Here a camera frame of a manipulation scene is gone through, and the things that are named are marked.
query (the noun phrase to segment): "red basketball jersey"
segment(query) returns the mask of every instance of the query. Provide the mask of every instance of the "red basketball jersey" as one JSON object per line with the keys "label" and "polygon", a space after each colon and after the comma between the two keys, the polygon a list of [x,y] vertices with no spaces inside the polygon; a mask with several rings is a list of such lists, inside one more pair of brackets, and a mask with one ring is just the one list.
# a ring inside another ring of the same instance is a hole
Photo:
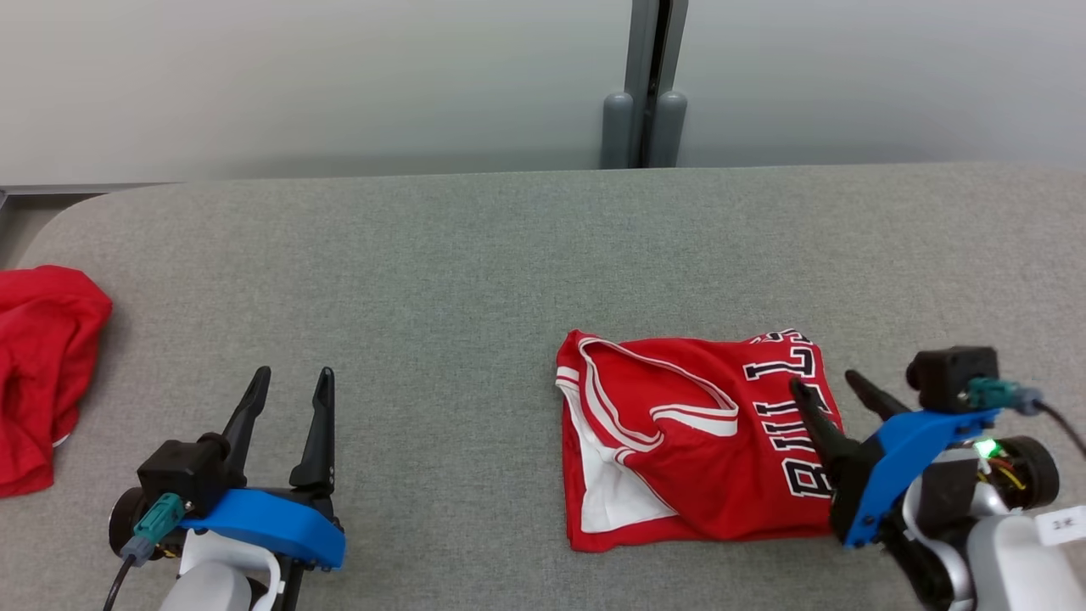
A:
{"label": "red basketball jersey", "polygon": [[798,332],[615,344],[572,331],[557,362],[573,549],[830,533],[830,484],[788,381],[841,417]]}

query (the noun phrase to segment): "white stripe trim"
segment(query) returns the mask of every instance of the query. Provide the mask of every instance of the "white stripe trim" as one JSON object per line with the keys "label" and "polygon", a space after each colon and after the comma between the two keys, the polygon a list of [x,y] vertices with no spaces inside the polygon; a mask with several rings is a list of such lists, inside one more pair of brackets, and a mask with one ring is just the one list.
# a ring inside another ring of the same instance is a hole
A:
{"label": "white stripe trim", "polygon": [[686,412],[680,411],[660,411],[653,415],[653,421],[668,419],[675,422],[681,422],[686,427],[696,429],[703,433],[708,433],[709,435],[715,435],[717,437],[731,437],[735,435],[737,431],[737,423],[734,420],[714,420],[707,418],[699,418],[696,416],[689,415]]}
{"label": "white stripe trim", "polygon": [[581,374],[577,372],[573,368],[558,368],[557,378],[568,378],[573,382],[581,380]]}
{"label": "white stripe trim", "polygon": [[[703,391],[705,391],[714,402],[716,402],[719,409],[704,408],[700,406],[682,406],[682,405],[669,405],[669,406],[658,406],[656,408],[649,409],[649,416],[653,417],[655,421],[657,418],[668,418],[679,422],[683,422],[689,427],[693,427],[699,431],[705,431],[711,435],[735,435],[736,427],[732,423],[730,428],[730,433],[725,433],[729,429],[719,424],[721,419],[735,419],[738,417],[738,406],[735,402],[728,396],[727,393],[721,391],[715,384],[698,378],[689,371],[670,364],[668,361],[662,361],[659,359],[653,359],[649,357],[644,357],[637,355],[628,348],[607,342],[606,340],[599,340],[596,338],[585,338],[578,343],[578,352],[584,359],[586,368],[586,373],[589,377],[588,382],[590,384],[585,385],[585,393],[588,394],[588,405],[592,416],[599,422],[601,427],[607,431],[615,440],[617,440],[623,446],[627,446],[635,451],[647,453],[652,451],[658,447],[664,442],[664,435],[657,432],[653,436],[645,435],[636,431],[630,431],[629,429],[622,427],[619,421],[618,409],[610,402],[607,393],[603,389],[603,382],[599,380],[599,371],[596,368],[595,362],[592,357],[588,355],[588,347],[593,344],[599,344],[618,352],[619,354],[630,357],[634,360],[641,361],[643,364],[648,364],[656,366],[658,368],[666,369],[670,372],[677,373],[691,382],[697,384]],[[712,417],[711,419],[697,418],[698,416]]]}

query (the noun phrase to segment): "gray fabric tabletop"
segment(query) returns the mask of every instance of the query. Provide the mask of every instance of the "gray fabric tabletop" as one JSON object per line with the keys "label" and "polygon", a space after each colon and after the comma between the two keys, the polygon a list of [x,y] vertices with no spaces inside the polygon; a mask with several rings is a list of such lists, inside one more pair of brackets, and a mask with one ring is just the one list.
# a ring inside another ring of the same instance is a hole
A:
{"label": "gray fabric tabletop", "polygon": [[[222,430],[273,369],[250,482],[286,485],[336,370],[348,558],[300,609],[917,609],[893,561],[830,538],[570,551],[554,357],[608,340],[818,342],[854,436],[918,349],[994,345],[1081,429],[1086,176],[1008,165],[659,169],[161,186],[62,213],[23,266],[78,267],[115,301],[56,483],[0,500],[0,607],[100,608],[106,517],[165,440]],[[1086,472],[1046,419],[1001,420]],[[1078,573],[1083,547],[1072,547]],[[176,563],[135,570],[155,609]]]}

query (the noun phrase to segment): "robotic arm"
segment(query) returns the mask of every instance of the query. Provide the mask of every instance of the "robotic arm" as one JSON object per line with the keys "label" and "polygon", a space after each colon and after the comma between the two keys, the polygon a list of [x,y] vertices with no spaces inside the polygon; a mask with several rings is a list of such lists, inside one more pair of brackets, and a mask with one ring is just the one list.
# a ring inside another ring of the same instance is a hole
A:
{"label": "robotic arm", "polygon": [[[293,611],[306,571],[339,570],[346,538],[332,510],[336,387],[320,372],[313,421],[290,488],[249,488],[245,458],[264,411],[272,370],[256,371],[222,434],[169,441],[137,471],[139,488],[110,515],[110,546],[125,560],[105,610],[129,567],[180,558],[161,611]],[[260,571],[267,583],[242,571]]]}
{"label": "robotic arm", "polygon": [[1086,609],[1057,547],[1033,519],[1059,493],[1051,455],[1028,437],[982,440],[1005,409],[1033,416],[1039,393],[999,380],[992,348],[917,355],[906,375],[920,411],[855,371],[845,379],[883,427],[845,437],[798,379],[792,393],[834,491],[830,524],[846,548],[882,544],[926,609]]}

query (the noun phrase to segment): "white wall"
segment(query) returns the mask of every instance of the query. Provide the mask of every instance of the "white wall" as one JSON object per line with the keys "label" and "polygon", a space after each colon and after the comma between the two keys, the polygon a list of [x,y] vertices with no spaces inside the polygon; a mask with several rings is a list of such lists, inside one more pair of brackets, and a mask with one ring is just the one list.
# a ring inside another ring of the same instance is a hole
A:
{"label": "white wall", "polygon": [[9,0],[0,187],[595,167],[629,0]]}
{"label": "white wall", "polygon": [[690,0],[679,165],[1086,168],[1083,0]]}

